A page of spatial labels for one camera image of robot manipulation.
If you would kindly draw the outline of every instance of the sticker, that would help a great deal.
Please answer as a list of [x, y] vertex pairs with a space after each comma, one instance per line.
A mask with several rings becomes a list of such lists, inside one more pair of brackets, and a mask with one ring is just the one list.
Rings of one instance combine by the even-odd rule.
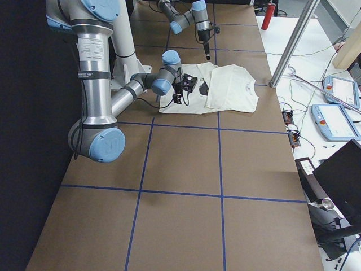
[[302, 165], [302, 167], [303, 167], [303, 169], [305, 170], [305, 172], [306, 172], [307, 175], [312, 175], [312, 174], [314, 174], [314, 173], [313, 173], [314, 168], [312, 167], [310, 161], [308, 161], [308, 160], [301, 161], [301, 165]]
[[80, 61], [104, 61], [103, 40], [99, 38], [79, 38]]

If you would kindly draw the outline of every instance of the blue tape line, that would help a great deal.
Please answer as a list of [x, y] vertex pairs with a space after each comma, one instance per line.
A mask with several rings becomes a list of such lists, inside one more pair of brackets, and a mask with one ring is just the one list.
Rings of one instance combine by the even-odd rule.
[[144, 158], [142, 179], [141, 179], [141, 181], [140, 181], [140, 186], [139, 186], [139, 193], [138, 193], [138, 198], [137, 198], [137, 205], [136, 205], [136, 207], [135, 207], [135, 213], [134, 213], [134, 218], [133, 218], [133, 225], [132, 225], [132, 227], [131, 227], [131, 233], [130, 233], [130, 239], [129, 239], [129, 246], [128, 246], [128, 252], [127, 252], [127, 255], [126, 255], [126, 261], [125, 261], [124, 271], [127, 271], [127, 270], [128, 270], [128, 265], [129, 265], [129, 257], [130, 257], [130, 252], [131, 252], [131, 245], [132, 245], [132, 243], [133, 243], [134, 229], [135, 229], [135, 224], [137, 223], [137, 216], [138, 216], [140, 196], [141, 196], [141, 194], [142, 194], [142, 187], [143, 187], [144, 175], [145, 175], [145, 173], [146, 173], [147, 160], [148, 160], [148, 154], [149, 154], [149, 147], [150, 147], [150, 145], [151, 145], [151, 140], [152, 140], [153, 124], [154, 124], [154, 118], [152, 119], [151, 130], [150, 130], [150, 132], [149, 132], [149, 138], [148, 138], [148, 145], [147, 145], [146, 157]]
[[135, 47], [151, 47], [151, 48], [166, 48], [164, 46], [157, 46], [157, 45], [134, 45]]
[[130, 121], [118, 121], [119, 124], [134, 124], [134, 125], [146, 125], [146, 126], [152, 126], [151, 123], [132, 123]]
[[203, 48], [195, 48], [195, 47], [178, 47], [178, 46], [169, 46], [171, 49], [191, 49], [191, 50], [203, 50]]
[[217, 130], [218, 129], [218, 128], [212, 128], [212, 127], [181, 126], [181, 125], [170, 125], [170, 124], [155, 124], [154, 126], [171, 127], [171, 128], [188, 128], [188, 129], [207, 129], [207, 130]]
[[235, 52], [249, 52], [249, 53], [265, 53], [265, 51], [259, 50], [241, 50], [241, 49], [233, 49]]
[[170, 124], [149, 124], [149, 123], [131, 123], [127, 121], [118, 121], [119, 124], [134, 124], [134, 125], [153, 125], [159, 127], [171, 127], [171, 128], [188, 128], [188, 129], [206, 129], [206, 130], [221, 130], [221, 131], [233, 131], [233, 132], [248, 132], [248, 133], [265, 133], [265, 134], [287, 134], [287, 132], [274, 132], [274, 131], [261, 131], [261, 130], [246, 130], [246, 129], [232, 129], [232, 128], [212, 128], [212, 127], [198, 127], [198, 126], [181, 126]]
[[[167, 45], [166, 46], [156, 46], [156, 45], [134, 45], [135, 47], [150, 47], [150, 48], [165, 48], [165, 50], [168, 49], [187, 49], [187, 50], [203, 50], [203, 48], [195, 48], [195, 47], [179, 47], [179, 46], [168, 46], [169, 44], [169, 40], [167, 39]], [[215, 40], [215, 36], [214, 36], [214, 47], [216, 47], [216, 40]], [[235, 52], [249, 52], [249, 53], [265, 53], [265, 51], [259, 51], [259, 50], [243, 50], [243, 49], [223, 49], [223, 48], [215, 48], [212, 49], [210, 48], [210, 51], [214, 51], [214, 53], [216, 54], [217, 51], [235, 51]]]
[[61, 187], [139, 192], [138, 189], [121, 188], [121, 187], [91, 186], [91, 185], [67, 185], [67, 184], [65, 184], [65, 185], [61, 185]]
[[297, 199], [269, 199], [269, 198], [256, 198], [251, 196], [223, 196], [226, 199], [246, 199], [246, 200], [260, 200], [264, 202], [288, 202], [288, 203], [307, 203], [305, 200]]
[[223, 177], [222, 177], [222, 144], [221, 144], [221, 120], [217, 112], [218, 123], [218, 156], [219, 156], [219, 185], [221, 187], [221, 220], [222, 220], [222, 247], [223, 247], [223, 271], [227, 270], [226, 263], [226, 235], [224, 228], [224, 201], [223, 201]]
[[203, 196], [207, 198], [220, 198], [220, 195], [212, 194], [199, 194], [199, 193], [188, 193], [188, 192], [174, 192], [174, 191], [161, 191], [161, 190], [142, 190], [143, 193], [152, 194], [167, 194], [167, 195], [181, 195], [181, 196]]
[[233, 132], [264, 133], [264, 134], [287, 134], [287, 132], [243, 130], [243, 129], [229, 129], [229, 128], [220, 128], [220, 130], [221, 130], [221, 131], [233, 131]]
[[[126, 191], [126, 192], [142, 192], [142, 193], [154, 193], [154, 194], [170, 194], [170, 195], [185, 195], [185, 196], [203, 196], [206, 198], [221, 198], [221, 195], [213, 194], [202, 194], [202, 193], [188, 193], [188, 192], [176, 192], [176, 191], [160, 191], [160, 190], [139, 190], [121, 187], [106, 187], [106, 186], [91, 186], [91, 185], [60, 185], [61, 187], [68, 188], [83, 188], [83, 189], [97, 189], [97, 190], [115, 190], [115, 191]], [[223, 195], [223, 198], [227, 199], [245, 199], [245, 200], [261, 200], [268, 202], [291, 202], [291, 203], [306, 203], [304, 200], [293, 200], [293, 199], [271, 199], [271, 198], [257, 198], [249, 196], [232, 196]]]

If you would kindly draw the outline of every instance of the white table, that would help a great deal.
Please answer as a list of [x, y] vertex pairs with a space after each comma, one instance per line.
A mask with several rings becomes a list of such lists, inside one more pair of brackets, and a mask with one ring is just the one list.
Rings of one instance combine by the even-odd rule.
[[[297, 18], [272, 18], [270, 26], [268, 30], [261, 30], [261, 25], [263, 22], [263, 17], [257, 17], [257, 23], [259, 26], [259, 30], [261, 31], [261, 37], [263, 41], [263, 45], [265, 47], [265, 51], [267, 54], [268, 64], [270, 66], [271, 73], [273, 74], [276, 70], [278, 62], [281, 58], [280, 55], [271, 55], [271, 54], [282, 54], [284, 49], [288, 43], [288, 40], [294, 30], [294, 27], [297, 23]], [[316, 51], [324, 50], [317, 54], [311, 56], [293, 56], [289, 62], [289, 64], [296, 69], [296, 74], [300, 77], [304, 78], [307, 81], [320, 81], [322, 79], [322, 74], [326, 69], [326, 66], [330, 60], [330, 58], [335, 53], [335, 49], [333, 48], [330, 40], [326, 36], [323, 31], [321, 25], [317, 21], [317, 19], [311, 19], [309, 25], [307, 26], [295, 52], [293, 55], [304, 55], [304, 54], [312, 54]], [[287, 103], [289, 103], [292, 108], [302, 109], [300, 104], [295, 103], [291, 100], [291, 92], [289, 83], [292, 79], [287, 76], [290, 70], [285, 71], [285, 76], [280, 80], [276, 91], [277, 95], [283, 97]], [[334, 66], [329, 66], [326, 76], [332, 73], [338, 73], [338, 77], [343, 77], [346, 79], [351, 79], [350, 74], [347, 71], [342, 72], [340, 69], [335, 69]], [[325, 103], [323, 94], [319, 91], [316, 91], [315, 95], [312, 94], [314, 89], [308, 87], [306, 84], [293, 81], [293, 99], [307, 105], [312, 104], [323, 104]], [[314, 124], [314, 121], [311, 118], [310, 108], [307, 111], [306, 115], [301, 111], [294, 112], [293, 119], [296, 125], [301, 129], [301, 136], [308, 139], [316, 148], [316, 154], [312, 159], [312, 163], [317, 167], [319, 165], [319, 159], [327, 159], [332, 154], [334, 154], [337, 150], [339, 150], [346, 142], [328, 142], [326, 141], [320, 131]], [[347, 111], [351, 116], [352, 120], [357, 121], [361, 120], [361, 115], [354, 113], [350, 110]], [[356, 127], [359, 131], [361, 131], [361, 123], [356, 124]], [[303, 158], [303, 157], [312, 157], [314, 153], [313, 147], [306, 142], [304, 139], [300, 139], [301, 147], [298, 147], [294, 151], [294, 158]], [[326, 262], [325, 259], [327, 255], [325, 252], [320, 249], [320, 254], [323, 258], [323, 264], [325, 271], [334, 270], [337, 260], [333, 262]], [[351, 253], [349, 258], [347, 259], [347, 263], [345, 264], [343, 271], [357, 271], [361, 269], [361, 253], [354, 252]]]

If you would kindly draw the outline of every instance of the table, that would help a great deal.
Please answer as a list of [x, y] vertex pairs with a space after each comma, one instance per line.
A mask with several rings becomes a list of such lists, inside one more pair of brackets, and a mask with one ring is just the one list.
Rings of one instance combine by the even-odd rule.
[[[258, 27], [260, 29], [262, 41], [265, 47], [265, 51], [267, 54], [268, 64], [270, 66], [271, 73], [274, 72], [276, 69], [278, 62], [281, 58], [280, 55], [273, 55], [273, 54], [282, 54], [286, 44], [293, 32], [294, 27], [297, 23], [297, 18], [272, 18], [271, 24], [268, 30], [261, 30], [261, 25], [263, 22], [263, 17], [257, 17]], [[304, 55], [304, 54], [312, 54], [314, 52], [321, 51], [317, 54], [308, 55], [308, 56], [297, 56], [297, 55]], [[302, 78], [306, 79], [307, 81], [319, 81], [326, 66], [330, 60], [330, 58], [334, 55], [335, 50], [329, 41], [328, 37], [326, 36], [323, 28], [319, 24], [317, 19], [311, 19], [309, 25], [305, 29], [305, 32], [293, 53], [293, 57], [290, 60], [290, 65], [296, 69], [296, 74], [301, 76]], [[302, 109], [300, 104], [296, 103], [300, 102], [303, 104], [325, 104], [325, 100], [321, 93], [316, 92], [312, 97], [313, 90], [312, 88], [306, 86], [300, 82], [293, 82], [293, 100], [291, 100], [291, 92], [289, 87], [289, 82], [291, 80], [290, 77], [287, 76], [289, 71], [285, 71], [285, 76], [282, 77], [280, 80], [276, 91], [277, 95], [279, 96], [279, 102], [287, 102], [289, 103], [293, 109]], [[338, 73], [336, 76], [350, 79], [352, 80], [348, 71], [343, 71], [340, 69], [335, 69], [333, 64], [330, 65], [328, 68], [327, 75], [332, 73]], [[321, 86], [320, 82], [315, 82], [315, 85]], [[353, 118], [353, 120], [361, 119], [356, 113], [352, 111], [347, 111], [349, 115]], [[314, 121], [311, 118], [310, 110], [306, 114], [295, 112], [293, 118], [295, 123], [298, 125], [299, 128], [302, 126], [302, 118], [304, 117], [303, 121], [303, 128], [301, 135], [304, 136], [306, 139], [311, 141], [315, 148], [316, 153], [314, 158], [312, 159], [312, 163], [317, 167], [319, 163], [319, 159], [327, 159], [332, 154], [334, 154], [337, 150], [339, 150], [346, 142], [327, 142], [322, 137], [318, 128], [314, 124]], [[361, 125], [355, 124], [356, 128], [361, 131]], [[312, 157], [314, 150], [312, 146], [306, 142], [304, 139], [300, 139], [301, 147], [296, 148], [294, 151], [294, 158], [304, 158], [304, 157]], [[335, 261], [326, 261], [328, 258], [325, 252], [320, 249], [320, 254], [323, 259], [323, 265], [325, 270], [334, 270], [336, 264], [340, 267], [340, 264]], [[352, 253], [347, 260], [347, 264], [345, 265], [344, 269], [347, 270], [358, 270], [359, 266], [361, 265], [361, 253]]]
[[[162, 115], [132, 104], [118, 117], [119, 159], [71, 161], [28, 271], [323, 270], [253, 9], [208, 12], [221, 28], [212, 62], [248, 69], [256, 112]], [[131, 27], [154, 71], [167, 49], [185, 64], [205, 61], [194, 29], [169, 33], [147, 2]]]

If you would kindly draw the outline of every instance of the black computer monitor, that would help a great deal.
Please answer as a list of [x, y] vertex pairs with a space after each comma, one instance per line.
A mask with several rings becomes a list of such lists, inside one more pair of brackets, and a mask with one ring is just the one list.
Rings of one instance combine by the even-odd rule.
[[313, 173], [349, 223], [361, 224], [361, 145], [350, 140]]

